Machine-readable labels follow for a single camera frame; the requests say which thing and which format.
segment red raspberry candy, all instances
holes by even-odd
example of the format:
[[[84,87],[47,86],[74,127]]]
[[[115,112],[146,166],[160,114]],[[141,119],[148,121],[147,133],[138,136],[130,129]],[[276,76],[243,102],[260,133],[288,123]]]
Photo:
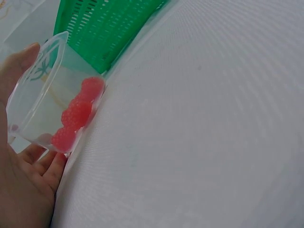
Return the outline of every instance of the red raspberry candy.
[[[65,127],[78,131],[85,126],[91,112],[92,104],[90,102],[73,99],[69,107],[62,113],[61,122]]]
[[[70,127],[63,127],[52,136],[51,142],[61,152],[69,152],[75,139],[76,132]]]
[[[81,91],[76,96],[81,101],[93,102],[102,92],[105,82],[98,77],[90,77],[83,80]]]

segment green crate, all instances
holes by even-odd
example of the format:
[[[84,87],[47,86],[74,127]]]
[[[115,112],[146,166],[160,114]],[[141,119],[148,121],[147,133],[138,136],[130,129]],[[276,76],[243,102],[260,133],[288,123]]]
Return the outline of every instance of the green crate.
[[[147,19],[167,0],[61,0],[54,34],[69,32],[67,43],[95,70],[110,69]]]

